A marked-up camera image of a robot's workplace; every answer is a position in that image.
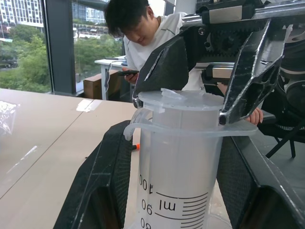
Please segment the man's right hand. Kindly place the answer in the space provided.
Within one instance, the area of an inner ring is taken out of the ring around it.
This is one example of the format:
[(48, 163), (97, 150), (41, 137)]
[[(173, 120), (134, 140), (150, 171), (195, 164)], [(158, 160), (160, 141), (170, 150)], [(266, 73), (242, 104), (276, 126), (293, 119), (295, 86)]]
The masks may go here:
[(136, 84), (139, 74), (129, 74), (124, 77), (124, 79), (131, 84)]

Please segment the dark window frame pillar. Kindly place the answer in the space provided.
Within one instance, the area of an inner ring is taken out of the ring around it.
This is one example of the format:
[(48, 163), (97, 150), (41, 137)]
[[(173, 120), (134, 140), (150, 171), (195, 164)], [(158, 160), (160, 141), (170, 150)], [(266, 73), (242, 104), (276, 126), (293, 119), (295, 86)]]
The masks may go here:
[(71, 0), (41, 0), (51, 91), (76, 94)]

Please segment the clear tape patch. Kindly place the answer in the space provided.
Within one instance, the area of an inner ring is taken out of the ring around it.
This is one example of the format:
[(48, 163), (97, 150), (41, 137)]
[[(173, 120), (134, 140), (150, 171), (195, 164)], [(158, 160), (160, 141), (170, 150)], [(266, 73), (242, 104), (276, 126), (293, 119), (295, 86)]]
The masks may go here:
[(94, 111), (101, 104), (101, 102), (102, 100), (83, 99), (78, 103), (76, 111), (86, 113)]

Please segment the black office chair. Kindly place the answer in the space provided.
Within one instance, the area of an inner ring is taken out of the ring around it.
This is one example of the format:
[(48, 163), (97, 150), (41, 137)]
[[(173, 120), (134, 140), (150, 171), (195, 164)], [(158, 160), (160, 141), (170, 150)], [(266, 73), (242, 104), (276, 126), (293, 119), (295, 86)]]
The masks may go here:
[(296, 126), (288, 126), (288, 124), (280, 125), (274, 114), (263, 111), (263, 123), (259, 124), (258, 128), (262, 134), (273, 137), (277, 142), (277, 144), (265, 155), (268, 159), (287, 142), (290, 144), (291, 158), (295, 158), (295, 142), (305, 144), (305, 117), (299, 117), (291, 112), (288, 113), (293, 118), (293, 121), (298, 122)]

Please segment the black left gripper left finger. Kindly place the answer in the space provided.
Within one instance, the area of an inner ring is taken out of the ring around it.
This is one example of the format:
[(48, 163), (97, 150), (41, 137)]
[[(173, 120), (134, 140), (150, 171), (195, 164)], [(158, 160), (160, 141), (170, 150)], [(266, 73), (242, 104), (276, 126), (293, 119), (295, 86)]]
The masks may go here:
[(80, 166), (53, 229), (123, 229), (131, 172), (129, 121), (110, 127)]

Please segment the man's left hand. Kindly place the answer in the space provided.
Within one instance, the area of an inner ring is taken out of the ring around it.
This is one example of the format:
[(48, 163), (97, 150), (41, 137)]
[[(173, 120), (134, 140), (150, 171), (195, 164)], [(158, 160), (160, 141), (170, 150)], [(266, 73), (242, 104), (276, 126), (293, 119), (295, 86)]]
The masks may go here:
[(246, 118), (246, 121), (254, 124), (254, 125), (258, 125), (260, 123), (263, 122), (263, 118), (264, 118), (264, 115), (263, 115), (263, 112), (260, 108), (256, 108), (252, 114)]

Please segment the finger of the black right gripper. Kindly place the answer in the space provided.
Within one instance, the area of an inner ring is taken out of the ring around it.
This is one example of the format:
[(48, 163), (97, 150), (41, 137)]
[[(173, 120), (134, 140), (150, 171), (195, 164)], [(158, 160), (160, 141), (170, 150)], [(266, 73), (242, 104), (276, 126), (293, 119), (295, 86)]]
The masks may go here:
[(249, 117), (275, 88), (291, 24), (275, 19), (231, 22), (218, 25), (218, 45), (225, 39), (234, 58), (231, 71), (220, 73), (218, 83), (226, 88), (219, 123), (229, 125)]
[(162, 88), (181, 90), (188, 82), (189, 68), (183, 36), (177, 35), (150, 54), (139, 72), (132, 94), (135, 107), (142, 107), (139, 93)]

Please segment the man in white t-shirt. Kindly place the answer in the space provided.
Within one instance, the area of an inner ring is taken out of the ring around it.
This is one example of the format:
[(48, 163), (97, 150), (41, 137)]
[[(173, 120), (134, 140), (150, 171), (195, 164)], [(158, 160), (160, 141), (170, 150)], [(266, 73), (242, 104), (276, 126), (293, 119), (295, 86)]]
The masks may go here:
[(112, 36), (123, 36), (127, 66), (140, 71), (156, 48), (180, 32), (185, 12), (156, 17), (148, 0), (110, 0), (105, 19)]

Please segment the white desk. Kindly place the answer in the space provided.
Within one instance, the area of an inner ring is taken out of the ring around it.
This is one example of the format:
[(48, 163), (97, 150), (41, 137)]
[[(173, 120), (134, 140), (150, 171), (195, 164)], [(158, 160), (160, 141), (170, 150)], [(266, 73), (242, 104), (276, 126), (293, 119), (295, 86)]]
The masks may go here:
[(101, 67), (101, 89), (102, 100), (108, 100), (108, 87), (105, 86), (107, 81), (108, 70), (120, 71), (123, 67), (122, 63), (126, 60), (125, 56), (96, 60), (95, 63)]

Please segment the translucent plastic measuring cylinder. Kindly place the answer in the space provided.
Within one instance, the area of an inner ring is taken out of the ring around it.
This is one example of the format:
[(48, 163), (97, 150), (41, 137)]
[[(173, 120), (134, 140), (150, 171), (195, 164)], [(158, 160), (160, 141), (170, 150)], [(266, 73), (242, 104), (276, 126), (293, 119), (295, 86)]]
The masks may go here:
[(204, 91), (141, 92), (124, 130), (140, 129), (136, 218), (129, 229), (225, 229), (210, 213), (223, 138), (250, 136), (246, 120), (219, 124), (223, 98)]

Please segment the clear plastic bag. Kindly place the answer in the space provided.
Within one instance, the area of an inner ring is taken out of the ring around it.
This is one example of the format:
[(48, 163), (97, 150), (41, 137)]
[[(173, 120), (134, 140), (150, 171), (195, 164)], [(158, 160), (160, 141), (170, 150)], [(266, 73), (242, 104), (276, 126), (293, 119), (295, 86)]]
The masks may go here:
[(20, 104), (0, 101), (0, 137), (11, 135)]

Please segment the brown cardboard box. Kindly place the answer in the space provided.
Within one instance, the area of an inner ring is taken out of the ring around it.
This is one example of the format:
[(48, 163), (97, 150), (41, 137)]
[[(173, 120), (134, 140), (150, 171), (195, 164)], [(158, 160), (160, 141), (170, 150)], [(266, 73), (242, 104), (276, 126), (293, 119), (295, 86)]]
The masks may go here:
[[(116, 70), (110, 70), (110, 79), (108, 83), (108, 99), (112, 101), (120, 100), (121, 77)], [(102, 99), (102, 74), (84, 79), (84, 97), (88, 99)]]

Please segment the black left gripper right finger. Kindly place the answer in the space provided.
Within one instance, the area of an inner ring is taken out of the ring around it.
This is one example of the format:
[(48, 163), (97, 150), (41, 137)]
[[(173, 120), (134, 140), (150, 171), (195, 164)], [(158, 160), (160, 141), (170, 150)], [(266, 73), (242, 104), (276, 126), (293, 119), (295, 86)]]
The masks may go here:
[(233, 229), (305, 229), (305, 203), (249, 137), (223, 138), (217, 181)]

